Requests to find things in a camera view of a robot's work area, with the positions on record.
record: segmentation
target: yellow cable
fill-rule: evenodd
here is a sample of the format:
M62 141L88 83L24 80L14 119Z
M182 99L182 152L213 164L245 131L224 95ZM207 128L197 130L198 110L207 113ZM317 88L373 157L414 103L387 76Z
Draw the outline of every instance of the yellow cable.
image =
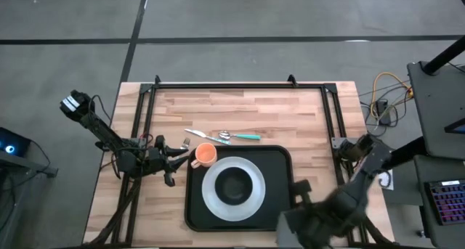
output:
M396 75L394 75L391 72L381 72L381 73L379 73L376 76L375 80L373 81L373 93L371 94L370 114L374 118L377 118L377 116L375 115L375 112L373 111L373 107L375 105L375 98L376 98L376 84L378 83L378 79L380 77L382 77L383 75L390 75L391 77L397 79L397 81L399 81L399 83L401 83L407 90L409 90L409 92L408 92L408 100L413 98L413 91L411 90L411 87L409 85L407 85L406 83L404 83L402 80L400 80L399 77L397 77Z

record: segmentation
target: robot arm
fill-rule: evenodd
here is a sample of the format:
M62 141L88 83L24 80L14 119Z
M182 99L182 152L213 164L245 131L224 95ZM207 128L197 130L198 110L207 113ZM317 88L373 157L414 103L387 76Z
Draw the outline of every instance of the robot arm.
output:
M171 173L175 173L187 161L188 156L174 161L168 160L168 157L179 156L188 150L168 147L163 136L157 136L154 146L149 148L141 139L121 138L95 114L95 103L92 98L76 90L72 90L70 96L61 101L60 109L66 117L89 129L100 140L96 145L101 150L107 148L115 154L119 171L132 178L165 171L165 184L174 186Z
M349 182L318 203L310 200L308 181L297 182L294 193L302 197L302 202L298 208L283 212L282 219L304 248L323 248L332 236L343 237L366 221L368 190L376 175L383 171L383 164L391 158L388 146L374 141L370 135L362 136L355 144L346 141L337 155L363 159Z

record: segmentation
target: utensil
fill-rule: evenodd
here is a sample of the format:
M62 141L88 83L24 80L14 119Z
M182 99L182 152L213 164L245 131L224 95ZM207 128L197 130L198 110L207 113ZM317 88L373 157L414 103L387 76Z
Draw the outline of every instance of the utensil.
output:
M184 130L186 130L187 132L190 132L192 134L196 134L196 135L198 135L200 137L203 137L203 138L207 138L207 139L210 139L210 140L213 140L213 141L216 141L216 142L220 142L222 144L231 145L231 142L229 142L229 141L218 139L218 138L212 137L212 136L207 136L202 131L199 131L199 130L193 130L193 129L184 129Z
M219 137L223 139L230 139L232 136L242 138L242 139L253 139L253 140L260 140L261 137L259 135L249 135L249 134L230 134L228 131L221 131L219 132Z
M195 160L190 164L192 168L199 166L210 167L217 161L217 149L210 143L198 145L195 149Z
M188 137L186 137L186 139L184 139L184 142L181 144L181 149L189 149L189 144L190 144L190 139Z

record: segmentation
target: spoon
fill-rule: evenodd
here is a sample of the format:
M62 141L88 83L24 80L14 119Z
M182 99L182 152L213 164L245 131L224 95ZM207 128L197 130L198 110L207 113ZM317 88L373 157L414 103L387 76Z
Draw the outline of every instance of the spoon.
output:
M241 138L241 139L253 139L253 140L260 140L261 137L259 135L249 135L249 134L230 134L228 131L221 131L219 132L219 137L223 139L230 139L232 136Z

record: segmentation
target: black pole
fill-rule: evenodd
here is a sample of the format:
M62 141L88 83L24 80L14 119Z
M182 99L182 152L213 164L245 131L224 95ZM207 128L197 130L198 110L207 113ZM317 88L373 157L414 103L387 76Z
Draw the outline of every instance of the black pole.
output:
M434 75L434 72L439 70L443 65L447 64L455 57L459 56L460 53L465 51L465 36L450 45L445 51L437 55L433 60L428 62L424 67L423 71L428 75Z
M137 138L139 133L139 122L140 122L140 115L142 114L142 105L144 103L144 94L147 91L146 89L147 84L141 84L139 87L139 97L137 98L137 107L136 113L134 114L134 123L132 125L132 132L131 138ZM124 174L123 182L121 183L121 189L119 193L118 199L118 207L121 206L124 198L126 197L126 193L128 192L129 188L129 176ZM115 229L113 230L113 235L111 236L111 243L118 243L119 242L119 235L121 230L121 221L118 221L115 225Z
M152 114L153 114L153 106L155 105L155 84L152 84L150 88L150 98L148 100L148 107L147 107L147 115L145 116L145 125L144 131L142 132L143 136L145 137L145 146L148 146L148 139L150 134L150 123L152 122ZM142 185L142 176L138 179L134 180L134 184ZM132 244L132 237L134 235L134 225L136 223L136 216L137 216L137 205L139 204L139 192L140 189L137 190L136 195L132 199L131 209L129 209L129 220L128 220L128 229L126 231L126 238L125 242Z

